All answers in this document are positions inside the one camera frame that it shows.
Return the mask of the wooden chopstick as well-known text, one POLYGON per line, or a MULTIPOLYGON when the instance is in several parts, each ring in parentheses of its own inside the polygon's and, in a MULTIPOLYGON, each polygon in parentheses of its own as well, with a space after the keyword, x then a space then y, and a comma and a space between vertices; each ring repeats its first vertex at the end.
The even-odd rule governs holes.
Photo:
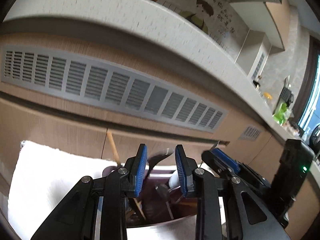
POLYGON ((114 142, 114 138, 113 138, 112 132, 109 129, 106 132, 106 136, 107 136, 109 144, 110 144, 110 148, 111 148, 111 151, 112 151, 112 154, 113 154, 114 161, 117 163, 118 166, 121 166, 119 153, 117 151, 116 144, 114 142))
POLYGON ((146 221, 146 216, 144 215, 144 212, 142 210, 142 205, 141 201, 139 202, 137 198, 133 199, 136 205, 136 208, 138 209, 139 216, 141 217, 142 220, 146 221))

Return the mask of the metal shovel-shaped spoon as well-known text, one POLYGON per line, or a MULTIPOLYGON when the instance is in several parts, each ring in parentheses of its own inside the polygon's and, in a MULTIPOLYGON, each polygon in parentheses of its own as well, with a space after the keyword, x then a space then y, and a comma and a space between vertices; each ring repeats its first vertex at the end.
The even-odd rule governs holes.
POLYGON ((212 152, 212 150, 215 149, 215 148, 218 146, 219 142, 220 142, 219 140, 216 141, 216 142, 213 144, 213 146, 210 148, 209 151, 212 152))

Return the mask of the black metal smiley spoon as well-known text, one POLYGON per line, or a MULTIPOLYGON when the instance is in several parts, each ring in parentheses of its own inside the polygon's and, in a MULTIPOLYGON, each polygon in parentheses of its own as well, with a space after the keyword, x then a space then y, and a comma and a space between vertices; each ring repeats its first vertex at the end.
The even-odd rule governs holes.
POLYGON ((149 177, 151 171, 153 168, 160 162, 166 159, 167 157, 171 156, 173 154, 174 150, 172 148, 167 148, 164 150, 161 150, 160 152, 154 154, 153 156, 148 158, 148 164, 149 164, 149 169, 146 174, 146 178, 149 177))

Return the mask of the translucent brown plastic spoon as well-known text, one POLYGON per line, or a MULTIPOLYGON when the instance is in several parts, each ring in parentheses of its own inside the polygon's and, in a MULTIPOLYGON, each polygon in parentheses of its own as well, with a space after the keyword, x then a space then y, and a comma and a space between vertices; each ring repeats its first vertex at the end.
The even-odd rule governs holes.
POLYGON ((169 188, 165 184, 157 184, 155 186, 155 189, 156 189, 156 192, 160 195, 160 197, 164 200, 169 216, 171 220, 173 220, 174 216, 172 214, 171 207, 169 204, 169 199, 170 199, 169 188))

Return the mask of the small grey vent grille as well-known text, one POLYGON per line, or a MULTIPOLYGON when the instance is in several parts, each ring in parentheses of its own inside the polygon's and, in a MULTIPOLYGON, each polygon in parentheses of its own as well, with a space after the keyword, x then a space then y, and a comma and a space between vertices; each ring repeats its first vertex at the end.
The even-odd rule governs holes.
POLYGON ((261 130, 254 127, 248 126, 238 138, 239 140, 249 140, 249 141, 256 141, 261 134, 261 130))

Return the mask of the maroon plastic utensil holder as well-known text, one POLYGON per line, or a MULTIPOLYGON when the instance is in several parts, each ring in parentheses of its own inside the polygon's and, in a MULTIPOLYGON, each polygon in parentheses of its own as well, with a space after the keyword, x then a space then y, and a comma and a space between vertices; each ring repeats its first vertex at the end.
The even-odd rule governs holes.
MULTIPOLYGON (((142 202, 142 210, 146 216, 146 221, 139 216, 134 200, 125 199, 126 224, 128 228, 172 221, 165 202, 156 192, 155 186, 157 184, 165 184, 169 188, 168 181, 174 171, 176 171, 174 166, 156 166, 149 177, 144 179, 144 185, 137 199, 142 202)), ((169 194, 169 204, 174 216, 173 220, 196 214, 197 200, 184 198, 180 191, 180 186, 173 189, 169 188, 169 194)))

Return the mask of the white textured cloth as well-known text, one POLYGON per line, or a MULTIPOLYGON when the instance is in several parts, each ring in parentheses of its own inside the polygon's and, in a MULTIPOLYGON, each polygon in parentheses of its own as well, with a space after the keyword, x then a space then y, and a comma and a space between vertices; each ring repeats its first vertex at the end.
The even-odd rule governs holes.
POLYGON ((21 239, 31 239, 67 192, 83 177, 100 178, 111 160, 69 154, 22 141, 8 199, 8 221, 21 239))

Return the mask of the large grey vent grille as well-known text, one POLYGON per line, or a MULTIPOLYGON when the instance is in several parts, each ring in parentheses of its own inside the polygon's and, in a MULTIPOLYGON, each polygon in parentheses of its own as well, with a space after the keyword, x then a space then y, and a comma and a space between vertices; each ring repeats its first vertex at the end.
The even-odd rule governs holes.
POLYGON ((48 48, 4 45, 1 80, 108 111, 200 131, 215 131, 228 113, 143 72, 48 48))

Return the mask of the grey stone countertop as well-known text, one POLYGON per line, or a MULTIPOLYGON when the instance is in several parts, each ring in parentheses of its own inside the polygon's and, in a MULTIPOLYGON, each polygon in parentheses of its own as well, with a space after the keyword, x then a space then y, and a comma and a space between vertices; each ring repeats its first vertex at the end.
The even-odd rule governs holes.
POLYGON ((65 50, 168 81, 228 111, 214 132, 200 132, 1 83, 3 93, 61 111, 172 134, 228 141, 228 153, 272 179, 285 139, 240 67, 207 35, 148 0, 16 0, 1 25, 1 43, 65 50), (239 140, 254 126, 256 141, 239 140))

